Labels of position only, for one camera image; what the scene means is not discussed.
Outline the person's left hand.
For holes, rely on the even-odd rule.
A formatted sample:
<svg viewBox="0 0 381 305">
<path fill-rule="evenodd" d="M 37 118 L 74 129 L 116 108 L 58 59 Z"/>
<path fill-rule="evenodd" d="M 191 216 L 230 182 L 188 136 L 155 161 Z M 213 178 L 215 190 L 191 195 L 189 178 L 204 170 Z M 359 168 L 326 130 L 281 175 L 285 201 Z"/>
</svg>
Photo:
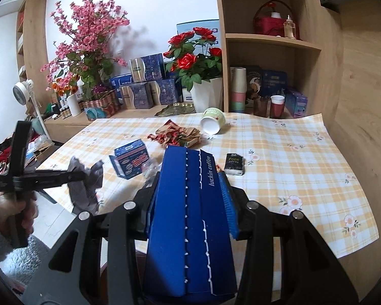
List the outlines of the person's left hand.
<svg viewBox="0 0 381 305">
<path fill-rule="evenodd" d="M 36 195 L 31 194 L 31 202 L 29 208 L 26 208 L 24 200 L 14 200 L 11 194 L 0 192 L 0 233 L 8 237 L 10 235 L 9 218 L 17 214 L 24 214 L 22 220 L 22 228 L 26 231 L 27 235 L 34 232 L 34 219 L 38 216 L 38 207 L 36 205 Z"/>
</svg>

